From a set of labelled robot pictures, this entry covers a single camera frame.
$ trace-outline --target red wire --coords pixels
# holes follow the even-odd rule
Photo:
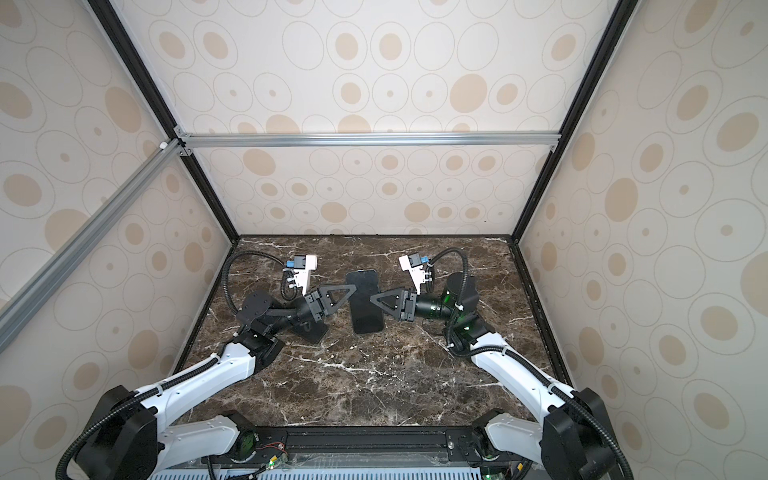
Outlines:
[[[281,442],[272,442],[272,443],[268,443],[268,444],[266,444],[266,445],[265,445],[265,446],[263,446],[263,447],[259,447],[259,448],[257,448],[257,450],[264,450],[264,449],[275,449],[275,450],[280,450],[282,453],[284,453],[284,454],[288,455],[288,452],[286,452],[285,450],[283,450],[283,449],[281,449],[281,448],[279,448],[279,447],[276,447],[276,446],[275,446],[275,445],[280,445],[280,443],[281,443]]]

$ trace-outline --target smartphone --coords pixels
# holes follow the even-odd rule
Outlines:
[[[371,303],[371,295],[379,292],[379,273],[375,270],[357,270],[346,274],[346,282],[357,287],[349,298],[352,328],[358,335],[384,330],[384,313]]]

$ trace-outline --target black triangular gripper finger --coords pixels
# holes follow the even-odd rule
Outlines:
[[[402,301],[398,301],[408,293],[403,287],[395,288],[394,290],[387,290],[385,292],[371,295],[371,303],[384,310],[384,313],[394,316],[396,319],[400,319],[400,313],[402,312]]]
[[[333,300],[331,292],[339,291],[345,291],[344,296],[338,300]],[[319,286],[317,292],[320,294],[320,303],[323,305],[323,313],[327,316],[333,315],[356,291],[357,286],[352,284]]]

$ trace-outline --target ventilated grille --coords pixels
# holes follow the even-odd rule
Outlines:
[[[219,480],[249,473],[230,469],[217,472]],[[296,468],[292,471],[266,472],[259,480],[479,480],[476,468]],[[152,475],[151,480],[209,480],[202,468],[166,470]]]

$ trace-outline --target black frame edge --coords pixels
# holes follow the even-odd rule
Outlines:
[[[566,385],[572,385],[571,375],[565,367],[565,361],[560,353],[558,343],[554,339],[554,333],[547,319],[547,314],[544,312],[544,307],[541,305],[541,300],[538,298],[538,293],[536,293],[536,288],[531,279],[531,274],[528,272],[528,266],[525,264],[520,246],[513,239],[509,240],[508,245],[509,252],[515,261],[515,267],[518,269],[518,275],[520,276],[525,296],[528,298],[528,304],[531,306],[531,314],[533,315],[538,335],[544,343],[544,350],[547,352],[550,364],[552,364],[553,376]]]
[[[232,243],[232,246],[227,251],[227,256],[225,258],[229,258],[229,256],[232,253],[234,253],[238,244],[240,244],[240,239],[235,240]],[[176,375],[177,373],[179,373],[181,370],[184,369],[184,363],[187,363],[187,359],[190,355],[190,352],[192,351],[192,345],[195,343],[195,340],[197,340],[197,334],[200,333],[200,329],[203,328],[203,321],[205,320],[205,317],[208,315],[208,310],[210,310],[210,305],[211,303],[214,302],[214,297],[217,295],[217,293],[219,293],[219,285],[221,284],[222,268],[223,268],[223,263],[221,265],[221,268],[219,269],[218,274],[214,278],[214,284],[211,287],[210,292],[208,293],[208,297],[205,299],[205,303],[203,303],[203,308],[200,310],[200,315],[197,316],[197,319],[195,320],[195,323],[192,326],[192,331],[187,337],[187,341],[184,343],[183,349],[181,349],[181,355],[176,361],[176,366],[174,367],[174,371],[171,375]]]
[[[227,238],[233,245],[236,245],[237,242],[240,241],[240,234],[237,232],[230,216],[227,215],[227,211],[224,209],[221,200],[219,200],[219,196],[216,195],[213,185],[208,181],[208,176],[200,166],[200,162],[197,161],[191,151],[188,155],[181,155],[180,158],[192,177],[192,180],[194,180],[194,183],[197,185],[197,189],[200,190],[200,194],[203,195],[203,198],[208,202],[210,211],[213,212],[216,220],[219,220],[219,225],[221,225]]]
[[[108,0],[88,0],[88,4],[91,6],[99,23],[101,23],[101,27],[112,42],[123,64],[128,69],[128,73],[131,74],[131,77],[136,82],[141,94],[144,96],[144,100],[146,100],[154,116],[160,122],[165,134],[168,138],[178,138],[181,145],[184,146],[184,141],[178,137],[177,132],[174,130],[177,126],[176,119],[170,112],[170,108],[165,103],[157,85],[154,83],[149,70],[147,70],[147,66],[141,60],[138,50],[131,41],[131,36],[128,35],[112,4]],[[181,160],[184,162],[184,166],[208,203],[208,207],[214,213],[227,238],[229,238],[231,243],[237,242],[239,240],[237,230],[197,159],[194,155],[189,154],[188,156],[182,155]]]
[[[576,96],[574,97],[571,107],[568,109],[568,113],[565,115],[563,125],[560,128],[560,141],[558,146],[547,156],[547,160],[544,162],[544,166],[541,169],[541,173],[536,179],[533,190],[528,196],[528,200],[525,202],[522,214],[518,220],[515,229],[512,231],[512,238],[515,242],[519,241],[528,224],[531,222],[541,198],[544,196],[544,192],[547,190],[549,181],[557,169],[560,159],[565,152],[565,149],[571,143],[571,137],[578,127],[581,116],[584,114],[584,110],[587,108],[587,104],[592,98],[592,94],[597,89],[598,83],[605,72],[605,68],[611,61],[611,56],[618,45],[621,35],[624,33],[624,29],[627,27],[632,13],[637,6],[638,0],[619,0],[614,9],[611,19],[608,21],[605,27],[605,32],[598,43],[598,48],[594,52],[594,56],[587,67],[587,73],[584,75],[584,79],[581,81]]]
[[[88,0],[88,4],[91,5],[91,9],[101,23],[101,27],[112,41],[114,49],[118,51],[118,55],[120,55],[125,67],[128,69],[131,77],[133,77],[139,90],[141,90],[155,117],[159,120],[165,134],[169,138],[176,138],[177,135],[174,131],[176,120],[166,105],[165,100],[163,100],[163,95],[152,80],[147,66],[141,60],[141,56],[131,41],[131,37],[120,22],[111,2],[109,0]]]

